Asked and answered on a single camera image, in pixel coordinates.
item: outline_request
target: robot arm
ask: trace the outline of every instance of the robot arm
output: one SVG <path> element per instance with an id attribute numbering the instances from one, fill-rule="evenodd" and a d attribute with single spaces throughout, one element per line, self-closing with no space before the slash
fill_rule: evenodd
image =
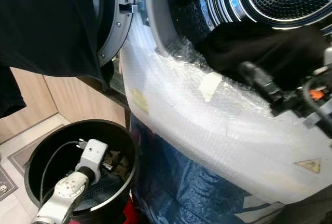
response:
<path id="1" fill-rule="evenodd" d="M 100 179 L 100 164 L 107 144 L 88 141 L 76 171 L 58 181 L 51 198 L 41 207 L 32 224 L 66 224 L 89 185 Z"/>

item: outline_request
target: tile floor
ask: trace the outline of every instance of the tile floor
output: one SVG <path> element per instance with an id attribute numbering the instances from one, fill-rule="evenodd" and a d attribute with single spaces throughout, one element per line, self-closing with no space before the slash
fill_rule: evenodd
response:
<path id="1" fill-rule="evenodd" d="M 56 114 L 0 145 L 0 165 L 18 187 L 14 193 L 0 201 L 0 224 L 29 224 L 38 210 L 25 191 L 24 178 L 7 157 L 55 127 L 69 123 L 62 115 Z"/>

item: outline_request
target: washing machine drum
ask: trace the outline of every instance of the washing machine drum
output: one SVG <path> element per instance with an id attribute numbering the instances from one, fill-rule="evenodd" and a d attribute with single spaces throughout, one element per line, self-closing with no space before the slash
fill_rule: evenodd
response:
<path id="1" fill-rule="evenodd" d="M 197 36 L 205 36 L 221 23 L 246 19 L 280 29 L 315 24 L 323 35 L 332 32 L 332 0 L 199 0 L 184 8 L 170 8 L 177 30 L 194 43 L 199 41 Z M 194 30 L 188 21 L 194 23 Z"/>

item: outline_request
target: trash can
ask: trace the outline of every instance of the trash can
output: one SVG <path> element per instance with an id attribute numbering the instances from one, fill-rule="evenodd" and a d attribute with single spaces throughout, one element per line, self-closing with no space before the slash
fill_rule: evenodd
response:
<path id="1" fill-rule="evenodd" d="M 128 173 L 120 188 L 98 205 L 73 212 L 72 221 L 81 224 L 125 223 L 125 209 L 130 197 L 131 181 L 137 166 L 137 145 L 124 127 L 107 120 L 84 120 L 62 127 L 46 137 L 32 153 L 25 170 L 26 191 L 40 207 L 39 192 L 43 171 L 54 152 L 64 143 L 97 139 L 108 145 L 108 151 L 120 151 L 128 160 Z M 43 192 L 49 192 L 70 171 L 75 170 L 83 150 L 75 145 L 63 147 L 54 156 L 44 179 Z"/>

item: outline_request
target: red object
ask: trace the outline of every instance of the red object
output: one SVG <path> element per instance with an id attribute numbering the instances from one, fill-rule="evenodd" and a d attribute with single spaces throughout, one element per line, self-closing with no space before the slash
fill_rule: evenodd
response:
<path id="1" fill-rule="evenodd" d="M 139 217 L 136 213 L 135 207 L 131 199 L 129 199 L 126 207 L 123 210 L 124 215 L 126 216 L 127 220 L 124 224 L 138 224 Z"/>

